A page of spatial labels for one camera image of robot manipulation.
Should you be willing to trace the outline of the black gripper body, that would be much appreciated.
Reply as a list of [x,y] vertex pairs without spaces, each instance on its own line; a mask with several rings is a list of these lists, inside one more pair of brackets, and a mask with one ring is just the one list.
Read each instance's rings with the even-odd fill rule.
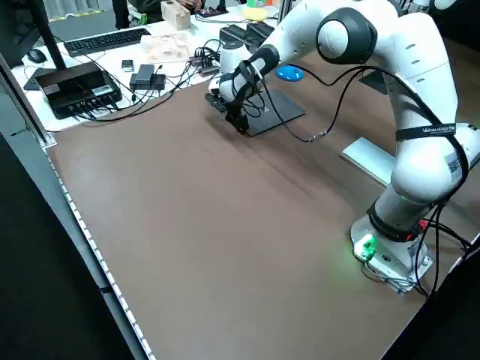
[[223,102],[226,108],[226,113],[245,115],[242,112],[242,108],[245,102],[245,98],[243,96],[236,97],[233,100],[227,100],[226,98],[224,98]]

